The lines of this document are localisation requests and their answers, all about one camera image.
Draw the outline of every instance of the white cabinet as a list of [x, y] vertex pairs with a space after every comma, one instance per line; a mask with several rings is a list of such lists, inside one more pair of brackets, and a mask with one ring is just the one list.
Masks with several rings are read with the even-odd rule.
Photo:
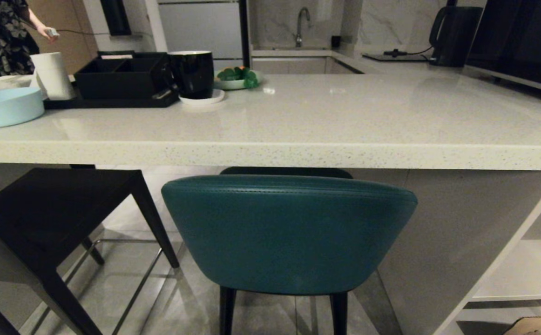
[[210, 50], [217, 70], [243, 65], [238, 3], [166, 1], [159, 13], [168, 51]]
[[289, 74], [289, 61], [283, 59], [252, 59], [252, 68], [263, 74]]
[[343, 65], [343, 63], [331, 57], [326, 61], [326, 73], [327, 74], [359, 74], [360, 72], [353, 71], [351, 67]]
[[253, 58], [252, 68], [264, 74], [324, 74], [326, 58]]
[[541, 299], [541, 214], [471, 301]]
[[289, 74], [324, 74], [326, 58], [300, 58], [290, 61]]

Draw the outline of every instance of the wooden cabinet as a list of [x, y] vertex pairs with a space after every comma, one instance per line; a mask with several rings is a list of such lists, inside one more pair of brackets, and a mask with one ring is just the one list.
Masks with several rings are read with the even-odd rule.
[[253, 58], [252, 68], [264, 74], [324, 74], [326, 57]]

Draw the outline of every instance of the electric kettle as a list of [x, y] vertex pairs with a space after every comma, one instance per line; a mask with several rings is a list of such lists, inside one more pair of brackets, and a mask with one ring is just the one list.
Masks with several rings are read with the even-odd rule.
[[430, 44], [434, 47], [430, 64], [451, 67], [465, 64], [481, 11], [481, 7], [446, 6], [440, 9], [430, 32]]

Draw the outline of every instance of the green vegetable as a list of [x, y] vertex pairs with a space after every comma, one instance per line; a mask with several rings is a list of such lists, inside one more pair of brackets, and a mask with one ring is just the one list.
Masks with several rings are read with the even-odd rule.
[[246, 87], [246, 88], [255, 88], [255, 87], [258, 87], [258, 78], [256, 78], [256, 74], [249, 70], [249, 68], [247, 69], [247, 71], [243, 71], [243, 72], [246, 72], [245, 75], [243, 75], [243, 85]]
[[243, 85], [246, 88], [255, 88], [259, 85], [255, 72], [250, 70], [249, 67], [245, 67], [243, 69], [238, 67], [226, 68], [217, 74], [217, 78], [223, 81], [243, 80]]
[[239, 70], [239, 74], [235, 72], [234, 68], [226, 68], [225, 70], [220, 72], [217, 77], [221, 80], [240, 80], [242, 79], [241, 74], [243, 71], [241, 71], [241, 69], [239, 69], [238, 67], [236, 68]]

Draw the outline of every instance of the person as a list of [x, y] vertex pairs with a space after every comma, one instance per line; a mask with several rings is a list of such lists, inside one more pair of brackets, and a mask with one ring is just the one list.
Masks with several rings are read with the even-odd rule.
[[47, 34], [50, 27], [28, 8], [26, 0], [0, 0], [0, 76], [34, 72], [30, 55], [38, 54], [39, 47], [23, 22], [35, 28], [49, 43], [57, 40], [57, 36]]

